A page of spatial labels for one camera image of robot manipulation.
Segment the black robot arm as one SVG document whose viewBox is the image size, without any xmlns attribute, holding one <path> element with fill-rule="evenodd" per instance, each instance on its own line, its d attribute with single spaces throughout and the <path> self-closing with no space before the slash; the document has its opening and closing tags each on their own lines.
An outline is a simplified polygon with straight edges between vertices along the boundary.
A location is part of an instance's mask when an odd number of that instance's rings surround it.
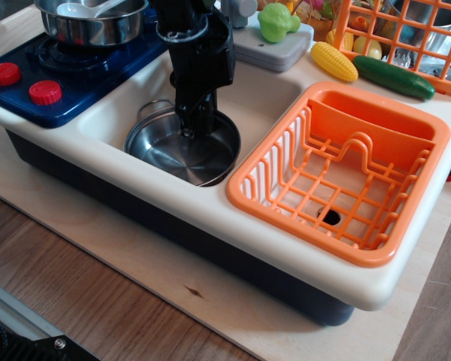
<svg viewBox="0 0 451 361">
<path fill-rule="evenodd" d="M 213 131 L 216 90 L 232 84 L 235 52 L 232 25 L 214 1 L 151 1 L 156 33 L 171 58 L 175 111 L 186 135 Z"/>
</svg>

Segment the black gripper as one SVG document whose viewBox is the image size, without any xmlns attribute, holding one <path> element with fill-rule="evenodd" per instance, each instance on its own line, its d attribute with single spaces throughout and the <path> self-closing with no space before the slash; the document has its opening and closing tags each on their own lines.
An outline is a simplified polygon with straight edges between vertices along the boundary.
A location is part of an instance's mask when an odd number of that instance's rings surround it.
<svg viewBox="0 0 451 361">
<path fill-rule="evenodd" d="M 181 135 L 211 134 L 215 107 L 205 99 L 234 79 L 229 19 L 213 5 L 159 5 L 157 35 L 166 44 L 173 65 L 171 83 Z"/>
</svg>

